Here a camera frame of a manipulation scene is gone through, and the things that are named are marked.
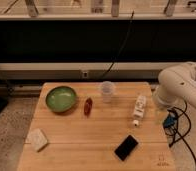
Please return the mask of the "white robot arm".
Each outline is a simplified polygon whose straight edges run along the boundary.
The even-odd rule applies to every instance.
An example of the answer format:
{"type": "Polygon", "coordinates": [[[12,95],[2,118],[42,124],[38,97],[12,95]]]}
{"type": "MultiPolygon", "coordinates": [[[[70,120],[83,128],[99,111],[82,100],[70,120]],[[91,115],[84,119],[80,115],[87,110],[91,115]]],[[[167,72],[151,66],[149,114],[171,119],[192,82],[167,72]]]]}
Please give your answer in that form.
{"type": "Polygon", "coordinates": [[[163,69],[153,100],[159,108],[170,108],[183,99],[196,109],[196,63],[185,62],[163,69]]]}

